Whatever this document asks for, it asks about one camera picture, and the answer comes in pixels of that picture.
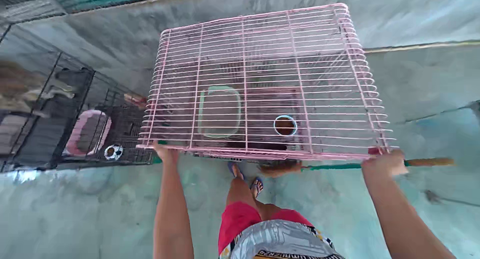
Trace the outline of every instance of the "food bowl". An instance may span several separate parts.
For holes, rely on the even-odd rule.
[[[273,128],[278,135],[292,136],[297,133],[297,122],[289,115],[279,115],[273,121]]]

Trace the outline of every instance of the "brown food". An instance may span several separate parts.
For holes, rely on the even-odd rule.
[[[294,128],[295,123],[286,117],[280,117],[279,119],[275,120],[275,129],[282,135],[291,135],[294,131]]]
[[[113,147],[110,147],[107,151],[106,151],[106,154],[111,157],[113,155],[113,152],[115,151],[115,149],[113,149]]]

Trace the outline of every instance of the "leg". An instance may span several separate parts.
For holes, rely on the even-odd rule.
[[[255,204],[258,208],[258,212],[260,213],[260,217],[262,220],[269,220],[272,219],[272,216],[275,213],[278,213],[283,208],[279,208],[274,204],[264,204],[257,200],[255,200]]]
[[[262,183],[255,179],[255,181],[251,185],[250,192],[262,220],[283,219],[313,227],[313,225],[307,219],[305,219],[300,213],[295,210],[280,208],[274,204],[264,204],[257,201],[257,195],[260,191],[262,191],[262,189]]]
[[[226,207],[218,233],[218,254],[225,247],[233,247],[235,237],[249,226],[262,221],[250,189],[243,181],[237,164],[232,165],[233,176],[230,191],[226,197]]]
[[[228,206],[235,202],[243,202],[257,209],[255,199],[252,198],[252,194],[250,193],[247,183],[243,181],[243,175],[240,173],[238,165],[233,164],[232,170],[235,178],[230,184],[230,190],[228,191],[228,196],[226,197],[226,205]]]
[[[255,179],[250,187],[250,196],[255,202],[255,206],[258,209],[258,213],[260,213],[261,219],[269,220],[272,218],[273,214],[279,212],[282,208],[279,208],[274,204],[264,204],[257,201],[257,196],[263,188],[263,184],[258,179]]]

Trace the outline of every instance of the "wall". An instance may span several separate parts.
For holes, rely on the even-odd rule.
[[[164,29],[331,3],[350,7],[366,48],[480,39],[477,0],[152,0],[21,27],[145,94]]]

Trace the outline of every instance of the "blue flip-flop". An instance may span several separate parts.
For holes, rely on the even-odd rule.
[[[238,162],[229,161],[227,165],[228,165],[228,169],[229,169],[230,172],[232,173],[233,177],[235,177],[235,175],[233,174],[233,165],[234,165],[234,164],[237,164],[238,170],[240,171],[240,174],[241,174],[243,180],[245,180],[245,176],[243,175],[243,172],[242,172],[242,170],[241,170],[241,168],[240,168],[240,164],[239,164]]]
[[[250,189],[252,189],[254,185],[255,185],[255,188],[257,189],[257,196],[255,196],[255,199],[256,199],[258,195],[260,195],[262,190],[264,190],[264,183],[262,182],[262,179],[260,177],[256,177],[254,181],[251,183]]]

